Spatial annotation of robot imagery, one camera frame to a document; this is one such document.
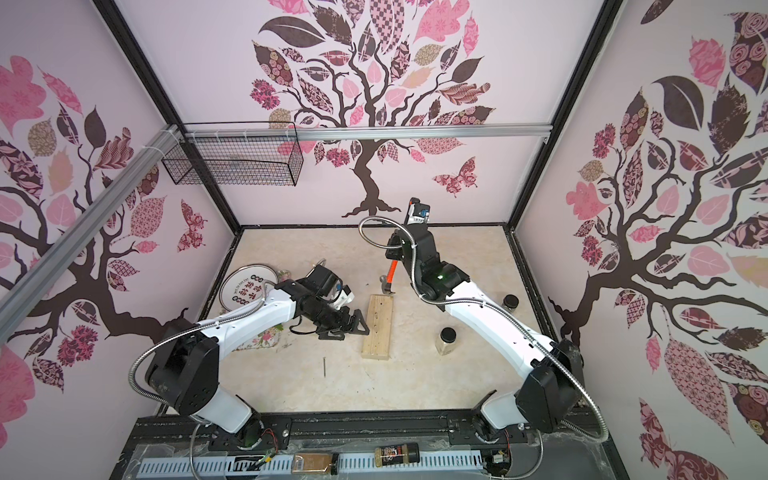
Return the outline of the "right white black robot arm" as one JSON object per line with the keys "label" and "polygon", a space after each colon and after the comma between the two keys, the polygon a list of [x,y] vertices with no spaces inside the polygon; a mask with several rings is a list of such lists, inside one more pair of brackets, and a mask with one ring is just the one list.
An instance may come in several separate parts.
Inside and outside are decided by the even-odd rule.
{"label": "right white black robot arm", "polygon": [[480,401],[482,427],[495,432],[521,424],[543,433],[575,427],[568,415],[585,398],[585,388],[583,361],[573,344],[532,330],[492,301],[465,272],[440,259],[429,231],[400,228],[386,250],[406,268],[423,302],[468,325],[522,378],[518,389],[493,391]]}

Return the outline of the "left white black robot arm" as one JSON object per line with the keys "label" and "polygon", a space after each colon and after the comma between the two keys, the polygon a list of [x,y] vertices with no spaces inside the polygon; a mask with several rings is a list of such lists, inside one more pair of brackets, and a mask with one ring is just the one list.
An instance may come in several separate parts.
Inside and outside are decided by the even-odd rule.
{"label": "left white black robot arm", "polygon": [[220,385],[220,362],[242,344],[295,318],[307,319],[320,340],[368,335],[363,314],[349,307],[347,286],[332,294],[308,279],[286,280],[265,299],[227,315],[192,324],[181,320],[137,360],[151,362],[145,373],[149,392],[181,415],[211,423],[232,435],[241,448],[256,445],[264,426],[255,408]]}

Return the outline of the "red black claw hammer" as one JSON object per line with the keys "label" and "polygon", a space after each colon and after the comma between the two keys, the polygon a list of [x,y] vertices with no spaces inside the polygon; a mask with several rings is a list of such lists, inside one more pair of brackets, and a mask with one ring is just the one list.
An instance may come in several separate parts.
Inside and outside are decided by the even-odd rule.
{"label": "red black claw hammer", "polygon": [[[406,217],[404,220],[405,225],[409,225],[411,223],[415,223],[416,220],[416,204],[419,202],[419,199],[416,197],[412,197],[409,200],[408,203],[408,209],[406,213]],[[400,263],[399,259],[390,258],[388,254],[386,254],[386,258],[391,261],[389,269],[385,275],[382,275],[380,277],[380,283],[381,283],[381,292],[384,295],[393,295],[394,291],[392,290],[392,283],[394,280],[395,272],[397,270],[397,266]]]}

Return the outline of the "wooden block with nails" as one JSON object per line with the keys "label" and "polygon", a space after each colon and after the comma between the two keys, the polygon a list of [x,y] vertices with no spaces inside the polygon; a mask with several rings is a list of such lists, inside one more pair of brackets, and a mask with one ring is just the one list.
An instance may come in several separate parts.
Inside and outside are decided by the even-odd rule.
{"label": "wooden block with nails", "polygon": [[363,339],[361,350],[363,359],[388,360],[390,358],[393,311],[393,296],[380,294],[370,297],[366,316],[370,332]]}

